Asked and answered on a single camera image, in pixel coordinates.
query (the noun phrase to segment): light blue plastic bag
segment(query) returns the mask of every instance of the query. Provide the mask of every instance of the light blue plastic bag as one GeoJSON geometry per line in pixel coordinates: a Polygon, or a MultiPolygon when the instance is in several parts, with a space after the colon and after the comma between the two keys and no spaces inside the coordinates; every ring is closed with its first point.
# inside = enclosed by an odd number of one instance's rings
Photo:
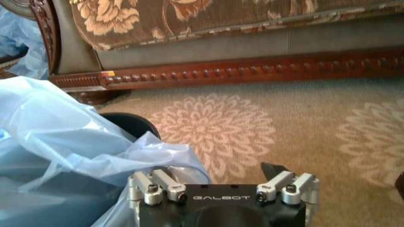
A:
{"type": "Polygon", "coordinates": [[[10,134],[0,139],[0,226],[89,226],[101,217],[97,226],[133,223],[122,190],[130,174],[154,166],[211,182],[189,145],[166,144],[150,132],[134,143],[49,81],[0,80],[0,108],[10,134]]]}
{"type": "Polygon", "coordinates": [[[0,57],[15,56],[29,47],[27,55],[9,72],[37,79],[49,78],[49,59],[37,21],[11,13],[0,6],[0,57]]]}

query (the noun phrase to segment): bolt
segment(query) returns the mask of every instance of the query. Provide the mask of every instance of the bolt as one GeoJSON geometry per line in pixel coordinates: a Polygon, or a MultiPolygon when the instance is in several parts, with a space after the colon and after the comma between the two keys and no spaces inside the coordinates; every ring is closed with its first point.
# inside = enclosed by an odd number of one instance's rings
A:
{"type": "Polygon", "coordinates": [[[258,192],[257,199],[259,203],[265,203],[267,200],[267,196],[263,192],[258,192]]]}
{"type": "Polygon", "coordinates": [[[297,185],[289,184],[289,185],[286,186],[286,191],[287,191],[289,193],[297,193],[297,185]]]}
{"type": "Polygon", "coordinates": [[[155,184],[155,183],[150,184],[147,192],[149,193],[155,193],[155,192],[158,192],[158,190],[159,190],[159,185],[155,184]]]}

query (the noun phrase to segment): beaded wood molding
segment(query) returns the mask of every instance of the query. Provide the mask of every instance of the beaded wood molding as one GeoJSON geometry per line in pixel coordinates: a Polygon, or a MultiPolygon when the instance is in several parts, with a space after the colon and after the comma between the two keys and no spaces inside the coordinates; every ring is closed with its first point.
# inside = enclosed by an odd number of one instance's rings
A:
{"type": "Polygon", "coordinates": [[[404,47],[185,63],[58,75],[50,80],[69,91],[86,91],[86,88],[95,91],[398,75],[404,75],[404,47]]]}
{"type": "Polygon", "coordinates": [[[53,73],[61,59],[61,28],[54,3],[51,0],[30,0],[30,8],[46,42],[49,68],[53,73]]]}

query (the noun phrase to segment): brown floral fabric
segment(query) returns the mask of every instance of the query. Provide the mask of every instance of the brown floral fabric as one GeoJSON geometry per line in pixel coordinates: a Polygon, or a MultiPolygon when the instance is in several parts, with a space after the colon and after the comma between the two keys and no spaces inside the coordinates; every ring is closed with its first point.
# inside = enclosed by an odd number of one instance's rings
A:
{"type": "Polygon", "coordinates": [[[86,41],[110,50],[404,12],[404,0],[74,0],[71,8],[86,41]]]}

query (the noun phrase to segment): patterned carpet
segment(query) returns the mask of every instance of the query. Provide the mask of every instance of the patterned carpet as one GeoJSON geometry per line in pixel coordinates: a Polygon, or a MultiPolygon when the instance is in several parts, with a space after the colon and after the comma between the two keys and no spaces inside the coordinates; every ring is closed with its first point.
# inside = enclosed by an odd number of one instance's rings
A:
{"type": "Polygon", "coordinates": [[[139,90],[101,112],[149,118],[217,183],[262,183],[261,162],[322,180],[318,227],[403,227],[404,79],[139,90]]]}

